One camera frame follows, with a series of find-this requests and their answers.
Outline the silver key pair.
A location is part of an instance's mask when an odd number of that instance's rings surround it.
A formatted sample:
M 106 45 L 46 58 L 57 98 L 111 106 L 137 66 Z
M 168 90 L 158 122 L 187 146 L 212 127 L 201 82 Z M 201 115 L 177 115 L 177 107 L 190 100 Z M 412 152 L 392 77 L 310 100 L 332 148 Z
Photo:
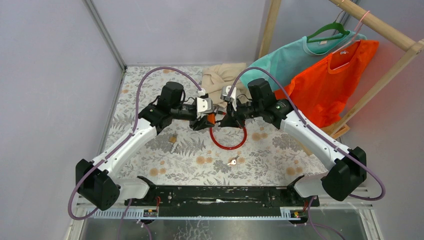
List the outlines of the silver key pair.
M 239 155 L 237 155 L 236 157 L 231 158 L 231 159 L 229 160 L 229 162 L 227 163 L 227 165 L 229 165 L 229 166 L 234 166 L 234 165 L 236 165 L 236 164 L 237 164 L 237 160 L 238 160 L 238 158 L 239 158 Z

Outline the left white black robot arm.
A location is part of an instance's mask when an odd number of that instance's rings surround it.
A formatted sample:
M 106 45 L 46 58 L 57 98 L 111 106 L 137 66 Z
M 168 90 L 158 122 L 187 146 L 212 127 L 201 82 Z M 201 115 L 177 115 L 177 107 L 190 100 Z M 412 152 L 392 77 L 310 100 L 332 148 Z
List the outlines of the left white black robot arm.
M 189 121 L 192 129 L 208 127 L 208 115 L 213 112 L 213 101 L 204 90 L 192 103 L 185 103 L 182 84 L 169 81 L 160 95 L 136 116 L 135 128 L 129 129 L 102 154 L 88 161 L 81 159 L 75 167 L 76 191 L 97 210 L 105 211 L 118 200 L 137 199 L 148 206 L 155 200 L 155 192 L 147 182 L 118 180 L 118 173 L 142 146 L 153 140 L 173 120 Z

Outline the red cable lock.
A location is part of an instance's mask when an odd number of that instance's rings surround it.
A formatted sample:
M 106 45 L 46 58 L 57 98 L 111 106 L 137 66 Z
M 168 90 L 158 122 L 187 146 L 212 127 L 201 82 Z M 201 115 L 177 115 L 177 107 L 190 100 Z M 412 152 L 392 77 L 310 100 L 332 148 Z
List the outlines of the red cable lock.
M 212 142 L 220 149 L 230 151 L 240 149 L 245 145 L 248 138 L 248 132 L 245 127 L 240 129 L 219 130 L 219 122 L 226 116 L 225 112 L 218 111 L 214 114 L 213 120 L 215 127 L 209 128 L 209 136 Z

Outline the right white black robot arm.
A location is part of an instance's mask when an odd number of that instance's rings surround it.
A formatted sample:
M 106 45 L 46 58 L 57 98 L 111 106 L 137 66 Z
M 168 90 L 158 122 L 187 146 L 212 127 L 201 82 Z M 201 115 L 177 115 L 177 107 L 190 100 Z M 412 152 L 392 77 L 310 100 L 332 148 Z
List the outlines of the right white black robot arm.
M 278 130 L 289 134 L 310 150 L 325 166 L 326 173 L 298 177 L 287 191 L 287 201 L 301 205 L 307 197 L 327 194 L 336 201 L 351 196 L 367 178 L 361 167 L 367 164 L 366 153 L 360 147 L 350 148 L 310 122 L 287 99 L 276 99 L 270 84 L 263 78 L 248 84 L 251 100 L 242 103 L 236 89 L 224 86 L 221 99 L 227 102 L 227 110 L 220 127 L 242 128 L 247 119 L 261 117 Z

